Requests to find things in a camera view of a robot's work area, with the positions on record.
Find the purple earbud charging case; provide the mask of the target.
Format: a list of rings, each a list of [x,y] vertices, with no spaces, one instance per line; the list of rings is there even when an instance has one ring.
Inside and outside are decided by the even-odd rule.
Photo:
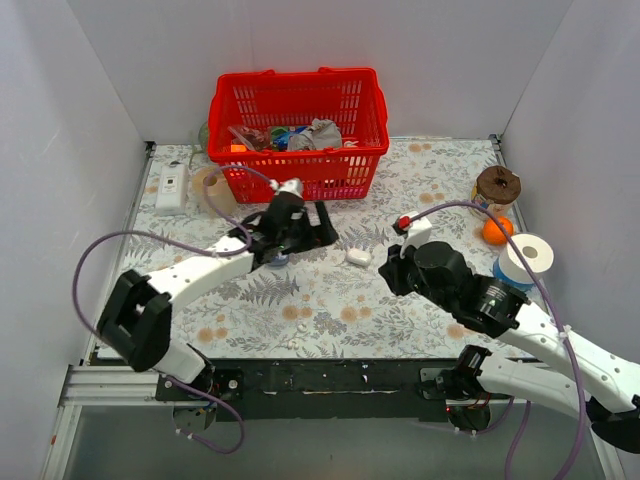
[[[268,264],[270,268],[281,268],[288,264],[289,256],[279,253]]]

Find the white earbud charging case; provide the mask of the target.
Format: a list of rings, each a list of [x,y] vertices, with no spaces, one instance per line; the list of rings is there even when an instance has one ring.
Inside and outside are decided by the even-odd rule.
[[[350,264],[364,268],[367,268],[372,262],[372,256],[368,251],[357,248],[350,248],[345,254],[345,259]]]

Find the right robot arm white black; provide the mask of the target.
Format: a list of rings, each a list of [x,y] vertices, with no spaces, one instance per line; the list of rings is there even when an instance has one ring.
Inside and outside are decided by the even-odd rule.
[[[378,272],[393,294],[419,294],[467,329],[525,351],[545,365],[539,369],[519,364],[470,345],[451,370],[433,381],[443,395],[463,399],[500,393],[568,416],[585,415],[599,438],[638,453],[638,364],[573,331],[558,331],[524,292],[473,273],[463,255],[445,242],[393,245]]]

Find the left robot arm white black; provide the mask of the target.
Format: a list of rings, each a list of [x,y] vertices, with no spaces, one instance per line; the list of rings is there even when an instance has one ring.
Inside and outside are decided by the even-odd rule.
[[[268,208],[236,223],[216,244],[163,270],[140,274],[128,270],[115,283],[97,333],[136,372],[155,370],[178,382],[193,400],[213,386],[213,366],[196,348],[171,337],[175,313],[223,283],[292,255],[335,243],[324,202],[315,204],[312,224],[304,200],[281,190]]]

